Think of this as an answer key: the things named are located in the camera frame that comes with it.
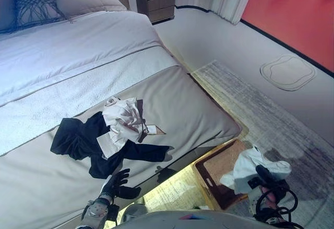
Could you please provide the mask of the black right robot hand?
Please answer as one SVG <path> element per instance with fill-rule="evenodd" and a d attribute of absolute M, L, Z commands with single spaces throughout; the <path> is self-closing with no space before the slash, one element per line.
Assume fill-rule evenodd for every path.
<path fill-rule="evenodd" d="M 262 165 L 256 166 L 256 172 L 259 175 L 263 184 L 271 184 L 273 182 L 273 176 L 267 168 Z"/>

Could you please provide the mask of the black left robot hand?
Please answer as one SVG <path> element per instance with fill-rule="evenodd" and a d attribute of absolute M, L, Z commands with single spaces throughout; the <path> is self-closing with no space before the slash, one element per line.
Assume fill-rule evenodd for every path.
<path fill-rule="evenodd" d="M 130 169 L 126 168 L 107 178 L 107 182 L 102 186 L 99 197 L 109 196 L 111 199 L 119 197 L 122 199 L 135 199 L 141 192 L 140 187 L 128 187 Z"/>

